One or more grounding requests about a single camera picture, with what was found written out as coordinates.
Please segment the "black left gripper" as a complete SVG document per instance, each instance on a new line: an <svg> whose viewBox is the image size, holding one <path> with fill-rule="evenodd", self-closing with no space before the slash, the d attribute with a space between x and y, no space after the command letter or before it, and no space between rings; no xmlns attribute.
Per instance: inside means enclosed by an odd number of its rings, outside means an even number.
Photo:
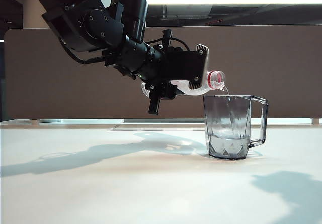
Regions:
<svg viewBox="0 0 322 224"><path fill-rule="evenodd" d="M187 80L189 89L200 88L205 78L208 64L209 48L198 44L195 51L182 51L176 59L176 79ZM173 100L176 86L170 83L172 68L166 55L158 50L153 53L151 65L152 75L145 80L145 88L149 90L149 114L158 115L161 99Z"/></svg>

